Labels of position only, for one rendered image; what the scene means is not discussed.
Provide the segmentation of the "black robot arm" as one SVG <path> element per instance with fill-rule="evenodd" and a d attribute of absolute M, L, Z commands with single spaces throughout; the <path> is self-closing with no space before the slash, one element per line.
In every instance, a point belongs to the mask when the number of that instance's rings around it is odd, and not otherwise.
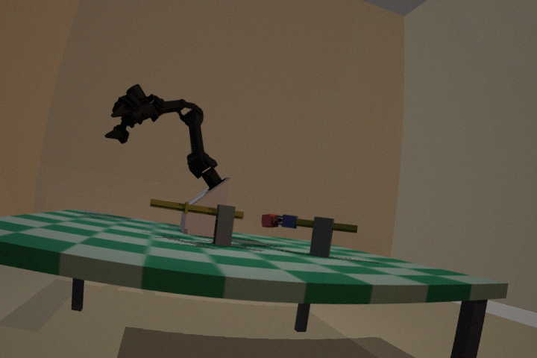
<path fill-rule="evenodd" d="M 202 177 L 209 187 L 208 190 L 218 186 L 224 180 L 221 180 L 219 174 L 214 169 L 218 165 L 216 160 L 204 153 L 204 144 L 201 133 L 201 123 L 203 122 L 204 112 L 199 106 L 184 101 L 183 99 L 164 101 L 162 98 L 158 98 L 153 94 L 146 96 L 139 84 L 133 85 L 126 93 L 135 95 L 136 98 L 141 101 L 140 106 L 146 111 L 145 120 L 151 118 L 154 122 L 163 113 L 178 113 L 180 120 L 189 127 L 192 153 L 187 156 L 187 164 L 191 173 L 193 173 L 197 179 Z M 183 115 L 181 111 L 184 108 L 191 108 L 191 110 Z M 211 168 L 208 169 L 209 167 Z M 205 169 L 208 170 L 203 172 Z"/>

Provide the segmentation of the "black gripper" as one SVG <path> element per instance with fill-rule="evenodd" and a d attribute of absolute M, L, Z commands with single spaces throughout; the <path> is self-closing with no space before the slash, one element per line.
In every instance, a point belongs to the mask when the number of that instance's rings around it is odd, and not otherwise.
<path fill-rule="evenodd" d="M 113 130 L 105 135 L 106 138 L 117 139 L 121 144 L 126 143 L 129 136 L 129 132 L 126 131 L 126 127 L 130 126 L 131 128 L 134 128 L 136 123 L 141 125 L 145 120 L 146 111 L 140 105 L 141 101 L 136 98 L 135 95 L 131 93 L 126 94 L 125 98 L 123 99 L 122 106 L 111 114 L 113 118 L 122 116 L 121 124 L 114 126 Z"/>

